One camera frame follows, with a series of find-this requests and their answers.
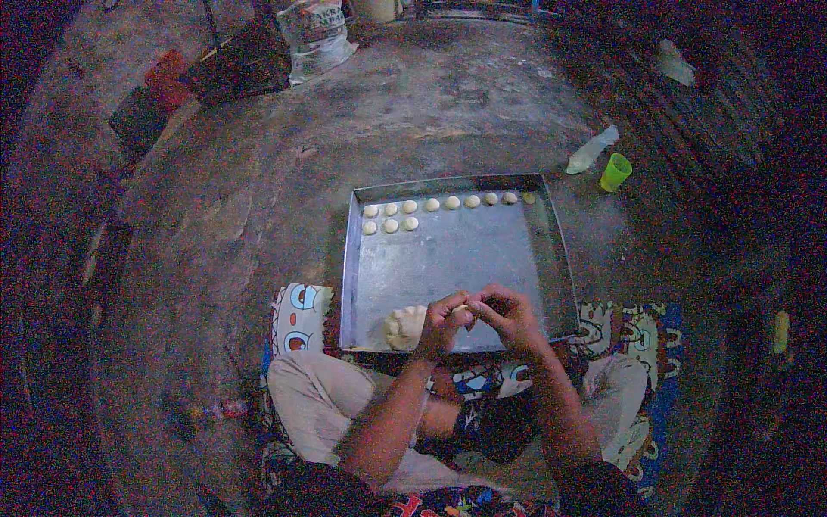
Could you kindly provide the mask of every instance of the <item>concrete floor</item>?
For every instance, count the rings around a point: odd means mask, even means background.
[[[704,452],[721,356],[705,276],[715,265],[701,258],[688,201],[646,156],[617,194],[599,191],[596,169],[562,172],[604,122],[539,29],[428,21],[369,36],[322,79],[198,112],[130,181],[118,208],[136,230],[123,300],[95,358],[123,503],[134,514],[205,515],[189,469],[234,510],[254,511],[251,435],[238,422],[202,428],[192,452],[169,431],[162,397],[208,405],[257,380],[273,291],[341,285],[354,188],[541,172],[580,299],[684,304],[692,347],[653,497],[658,515],[676,511]],[[631,146],[621,138],[615,150]]]

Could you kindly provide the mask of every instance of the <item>pants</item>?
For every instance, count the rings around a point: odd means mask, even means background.
[[[615,447],[615,438],[631,426],[643,399],[646,379],[640,363],[627,357],[607,357],[590,365],[584,377],[583,405],[601,448]],[[278,357],[271,362],[267,375],[270,396],[294,444],[294,452],[306,461],[333,466],[339,463],[337,444],[351,421],[371,400],[384,393],[392,380],[322,353],[304,351]],[[468,472],[460,473],[411,448],[382,489],[421,493],[447,486],[484,485],[503,492],[534,495],[531,490],[519,488],[517,478],[528,473],[536,475],[538,463],[543,464],[539,470],[548,474],[538,440],[506,468],[486,463],[489,462],[476,461],[468,465]],[[550,476],[531,481],[532,485],[553,486]]]

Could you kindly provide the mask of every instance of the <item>plastic cup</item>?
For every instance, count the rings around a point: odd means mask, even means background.
[[[614,192],[630,174],[632,174],[632,164],[626,160],[626,156],[614,153],[609,157],[609,164],[606,165],[603,177],[600,178],[600,186],[606,192]]]

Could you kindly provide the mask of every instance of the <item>baking tray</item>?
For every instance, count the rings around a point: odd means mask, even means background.
[[[502,194],[515,192],[519,201],[502,203]],[[444,203],[456,195],[462,202],[471,194],[483,199],[495,192],[500,202],[477,208],[464,204],[448,210]],[[531,192],[537,202],[523,202]],[[436,212],[424,209],[428,198],[442,204]],[[366,218],[366,205],[397,203],[392,218],[408,217],[402,202],[412,199],[419,226],[412,232],[400,228],[381,230],[387,219],[380,214]],[[363,235],[361,226],[371,220],[380,230]],[[382,325],[393,309],[428,305],[456,290],[475,292],[497,282],[525,293],[535,308],[541,332],[551,340],[576,333],[577,311],[566,245],[548,189],[541,175],[483,175],[422,180],[356,189],[347,218],[342,278],[343,349],[387,350]],[[497,333],[478,323],[471,332],[460,330],[454,352],[504,350]]]

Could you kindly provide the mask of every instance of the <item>sack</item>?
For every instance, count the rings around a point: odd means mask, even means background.
[[[293,86],[341,65],[359,46],[347,41],[342,0],[298,0],[277,16],[290,44]]]

